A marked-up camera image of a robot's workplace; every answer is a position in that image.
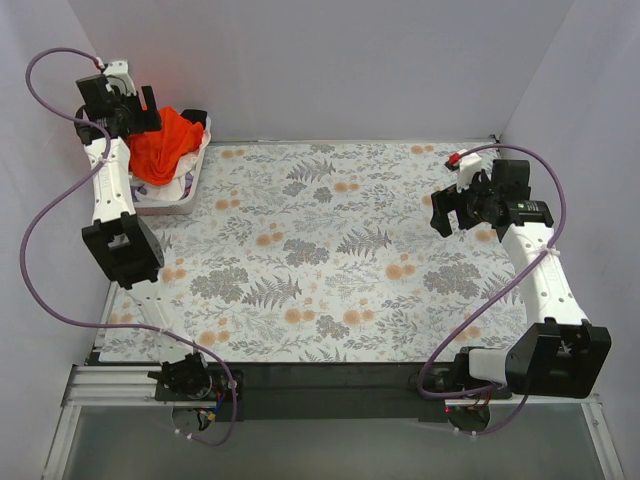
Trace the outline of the orange t shirt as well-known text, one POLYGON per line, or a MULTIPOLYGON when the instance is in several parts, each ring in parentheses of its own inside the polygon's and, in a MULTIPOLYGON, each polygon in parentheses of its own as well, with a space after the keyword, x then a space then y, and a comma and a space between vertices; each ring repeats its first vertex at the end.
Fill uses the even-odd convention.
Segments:
POLYGON ((168 184, 174 177, 179 159, 199 148, 204 129, 192 124, 173 107, 159 110, 160 131, 132 135, 129 169, 143 182, 156 186, 168 184))

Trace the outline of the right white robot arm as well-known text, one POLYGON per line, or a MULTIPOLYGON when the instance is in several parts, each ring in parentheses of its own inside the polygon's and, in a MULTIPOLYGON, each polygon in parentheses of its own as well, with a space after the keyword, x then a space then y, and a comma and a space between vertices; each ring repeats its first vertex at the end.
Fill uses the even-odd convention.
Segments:
POLYGON ((575 299, 557 251, 548 206, 530 197, 526 160, 501 160, 485 170, 477 154, 453 154, 447 161, 457 181, 433 194, 432 227, 451 235, 448 215, 469 230, 487 223, 496 231, 517 275, 528 328, 505 349, 471 347, 458 355, 458 382, 465 388, 489 384, 521 395, 587 397, 611 348, 604 327, 596 327, 575 299))

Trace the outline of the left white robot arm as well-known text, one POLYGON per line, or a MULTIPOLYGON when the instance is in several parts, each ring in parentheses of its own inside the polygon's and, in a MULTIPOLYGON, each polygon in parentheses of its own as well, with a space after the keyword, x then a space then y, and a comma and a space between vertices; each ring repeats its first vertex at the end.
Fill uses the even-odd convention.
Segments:
POLYGON ((129 183, 132 134, 158 131, 161 117, 149 86, 135 88, 126 73, 99 73, 76 83, 84 100, 76 133, 92 166, 94 212, 82 238, 107 278, 138 307, 143 326, 156 334, 161 368, 150 373, 171 392, 191 399, 213 388, 203 356, 191 346, 183 320, 172 312, 163 291, 161 244, 137 215, 129 183))

